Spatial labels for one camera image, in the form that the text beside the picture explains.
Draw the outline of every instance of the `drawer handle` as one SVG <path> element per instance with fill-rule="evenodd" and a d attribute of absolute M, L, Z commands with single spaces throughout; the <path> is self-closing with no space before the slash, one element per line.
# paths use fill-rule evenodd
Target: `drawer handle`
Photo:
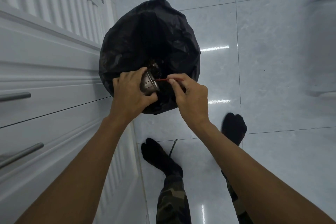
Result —
<path fill-rule="evenodd" d="M 43 146 L 44 146 L 43 143 L 37 143 L 37 144 L 34 144 L 33 146 L 28 147 L 25 150 L 19 151 L 18 153 L 0 162 L 0 169 L 17 161 L 20 158 L 23 158 L 24 156 L 27 156 L 28 154 L 33 153 L 34 151 L 37 151 L 38 149 L 41 149 Z"/>
<path fill-rule="evenodd" d="M 29 92 L 20 92 L 20 93 L 13 93 L 13 94 L 3 94 L 0 95 L 0 102 L 17 100 L 17 99 L 24 99 L 30 98 L 32 95 Z"/>

